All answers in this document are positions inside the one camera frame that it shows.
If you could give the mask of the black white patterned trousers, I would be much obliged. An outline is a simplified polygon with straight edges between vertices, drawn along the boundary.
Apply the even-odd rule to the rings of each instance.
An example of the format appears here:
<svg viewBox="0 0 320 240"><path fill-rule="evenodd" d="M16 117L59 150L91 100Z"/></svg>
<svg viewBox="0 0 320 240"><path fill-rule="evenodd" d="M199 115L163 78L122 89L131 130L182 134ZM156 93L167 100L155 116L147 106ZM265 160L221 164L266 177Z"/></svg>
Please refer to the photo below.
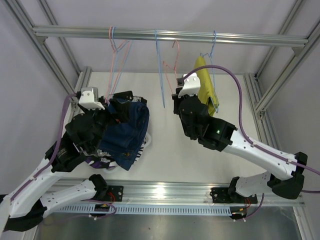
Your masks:
<svg viewBox="0 0 320 240"><path fill-rule="evenodd" d="M147 106L148 101L143 98L142 96L136 96L133 95L133 92L131 90L128 91L122 91L122 92L117 92L113 93L106 96L101 96L98 98L98 102L102 104L111 104L113 106L117 106L119 104L124 104L124 103L142 103L143 105Z"/></svg>

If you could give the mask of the yellow green trousers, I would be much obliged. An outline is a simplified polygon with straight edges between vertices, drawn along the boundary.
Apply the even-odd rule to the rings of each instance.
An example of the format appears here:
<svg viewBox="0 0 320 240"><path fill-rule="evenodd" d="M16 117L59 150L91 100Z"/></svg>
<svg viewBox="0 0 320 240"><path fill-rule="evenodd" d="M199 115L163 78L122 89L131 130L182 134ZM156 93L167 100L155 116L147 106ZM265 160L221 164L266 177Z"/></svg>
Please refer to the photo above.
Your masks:
<svg viewBox="0 0 320 240"><path fill-rule="evenodd" d="M211 80L207 68L196 71L196 75L200 80L200 89L198 91L198 98L202 104L208 108L208 113L212 117L219 111L219 100L215 92L214 84Z"/></svg>

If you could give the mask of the light blue hanger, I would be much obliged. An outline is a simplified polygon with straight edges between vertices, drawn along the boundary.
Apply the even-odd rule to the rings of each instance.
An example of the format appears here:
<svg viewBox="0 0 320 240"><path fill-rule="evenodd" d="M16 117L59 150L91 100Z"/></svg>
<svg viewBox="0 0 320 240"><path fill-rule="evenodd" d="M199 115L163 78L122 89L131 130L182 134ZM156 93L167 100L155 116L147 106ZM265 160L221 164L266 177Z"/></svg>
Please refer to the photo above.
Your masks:
<svg viewBox="0 0 320 240"><path fill-rule="evenodd" d="M214 49L215 49L216 41L217 41L217 32L214 30L211 51L207 52L207 53L200 53L199 54L203 58L205 56L208 56L210 59L210 63L212 65L214 63ZM215 76L215 69L214 68L212 69L212 80L213 80L213 84L212 84L213 85L213 100L212 100L212 103L213 103L213 108L214 108L215 113L218 113L220 103L219 103L218 96L216 93L216 76Z"/></svg>
<svg viewBox="0 0 320 240"><path fill-rule="evenodd" d="M115 71L114 71L114 79L113 79L113 90L114 90L113 94L115 93L115 91L117 89L119 80L120 80L122 72L123 72L123 68L127 62L129 53L131 51L132 41L131 40L128 40L128 41L131 42L130 46L129 47L126 46L125 48L123 48L117 57L117 63L116 63L116 67L115 67Z"/></svg>
<svg viewBox="0 0 320 240"><path fill-rule="evenodd" d="M155 39L155 48L156 48L156 54L157 54L157 64L158 64L158 75L159 75L159 82L160 82L160 90L161 90L161 99L162 99L162 105L165 108L165 91L164 91L164 81L163 81L163 71L162 71L162 58L161 58L161 50L160 45L158 41L158 31L154 30L154 39Z"/></svg>

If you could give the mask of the navy blue trousers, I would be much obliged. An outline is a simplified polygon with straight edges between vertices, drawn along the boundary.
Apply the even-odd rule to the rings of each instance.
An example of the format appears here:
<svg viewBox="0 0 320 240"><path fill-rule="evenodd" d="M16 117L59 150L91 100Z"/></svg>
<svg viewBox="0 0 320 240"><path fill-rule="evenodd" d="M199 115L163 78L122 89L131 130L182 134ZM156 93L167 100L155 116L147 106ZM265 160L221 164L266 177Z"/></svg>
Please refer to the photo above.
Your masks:
<svg viewBox="0 0 320 240"><path fill-rule="evenodd" d="M124 170L128 171L135 163L143 146L149 125L150 111L140 101L118 98L128 106L128 122L109 125L98 147L110 155Z"/></svg>

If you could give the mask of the white plastic basket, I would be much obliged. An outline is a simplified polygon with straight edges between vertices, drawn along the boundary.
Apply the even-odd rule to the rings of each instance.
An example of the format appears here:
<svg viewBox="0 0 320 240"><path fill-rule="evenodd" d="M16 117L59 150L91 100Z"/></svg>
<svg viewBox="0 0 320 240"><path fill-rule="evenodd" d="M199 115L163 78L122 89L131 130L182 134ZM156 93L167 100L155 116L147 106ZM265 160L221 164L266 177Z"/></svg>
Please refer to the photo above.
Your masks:
<svg viewBox="0 0 320 240"><path fill-rule="evenodd" d="M151 144L151 142L152 142L152 137L148 132L146 132L146 135L144 137L144 141L143 141L143 143L140 147L140 150L139 150L139 152L133 162L134 164L140 160L140 158L143 154L143 151ZM120 169L121 169L121 167L115 161L112 161L107 168L103 168L102 170L105 173L112 174L112 173L117 172Z"/></svg>

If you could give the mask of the purple camouflage trousers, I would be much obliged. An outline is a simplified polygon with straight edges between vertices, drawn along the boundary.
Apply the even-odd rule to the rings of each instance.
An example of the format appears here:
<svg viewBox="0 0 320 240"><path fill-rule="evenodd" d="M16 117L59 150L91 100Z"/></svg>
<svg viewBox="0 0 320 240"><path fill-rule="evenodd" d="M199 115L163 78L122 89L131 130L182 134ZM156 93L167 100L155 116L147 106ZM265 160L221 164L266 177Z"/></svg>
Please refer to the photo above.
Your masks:
<svg viewBox="0 0 320 240"><path fill-rule="evenodd" d="M113 169L117 166L116 161L110 156L88 156L85 162L94 169Z"/></svg>

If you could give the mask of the white black lettered trousers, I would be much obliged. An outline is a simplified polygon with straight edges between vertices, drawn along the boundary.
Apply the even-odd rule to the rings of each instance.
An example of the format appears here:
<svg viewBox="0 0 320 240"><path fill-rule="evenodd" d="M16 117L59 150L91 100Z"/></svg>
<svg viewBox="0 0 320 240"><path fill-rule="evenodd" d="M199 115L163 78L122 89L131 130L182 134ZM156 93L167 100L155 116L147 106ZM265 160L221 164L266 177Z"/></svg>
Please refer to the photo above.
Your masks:
<svg viewBox="0 0 320 240"><path fill-rule="evenodd" d="M148 142L148 139L145 138L139 148L139 151L137 152L137 154L135 155L135 161L138 161L139 158L141 157L143 151L144 151L144 148L147 147L150 143ZM109 154L108 152L106 151L102 151L100 149L97 150L97 156L100 158L100 161L104 164L110 164L110 165L117 165L117 161L116 159L111 155Z"/></svg>

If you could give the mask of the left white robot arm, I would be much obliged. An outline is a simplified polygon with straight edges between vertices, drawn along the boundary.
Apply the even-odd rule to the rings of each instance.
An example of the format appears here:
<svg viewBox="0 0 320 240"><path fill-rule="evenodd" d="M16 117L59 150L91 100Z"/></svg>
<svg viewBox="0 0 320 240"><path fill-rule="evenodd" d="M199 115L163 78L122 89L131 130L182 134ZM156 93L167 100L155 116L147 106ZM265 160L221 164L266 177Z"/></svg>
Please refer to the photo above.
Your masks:
<svg viewBox="0 0 320 240"><path fill-rule="evenodd" d="M1 195L2 231L24 232L66 205L87 200L101 201L107 197L109 186L100 174L93 174L65 190L47 191L97 153L108 127L129 121L131 102L113 98L110 105L112 111L105 103L94 109L80 105L83 113L66 124L65 133L46 152L36 170L12 193Z"/></svg>

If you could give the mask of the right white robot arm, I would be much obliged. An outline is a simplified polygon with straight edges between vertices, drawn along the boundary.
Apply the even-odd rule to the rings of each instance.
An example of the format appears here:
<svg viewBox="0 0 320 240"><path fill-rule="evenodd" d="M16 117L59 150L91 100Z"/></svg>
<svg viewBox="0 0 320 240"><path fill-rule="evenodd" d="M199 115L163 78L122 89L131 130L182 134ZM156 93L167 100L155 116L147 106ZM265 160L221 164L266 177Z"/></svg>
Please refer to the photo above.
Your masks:
<svg viewBox="0 0 320 240"><path fill-rule="evenodd" d="M250 139L235 125L208 114L208 108L197 95L188 95L178 87L172 95L173 112L178 115L184 134L203 147L241 157L265 170L249 177L233 177L228 198L242 203L255 194L273 193L295 200L302 192L307 155L285 153L259 141Z"/></svg>

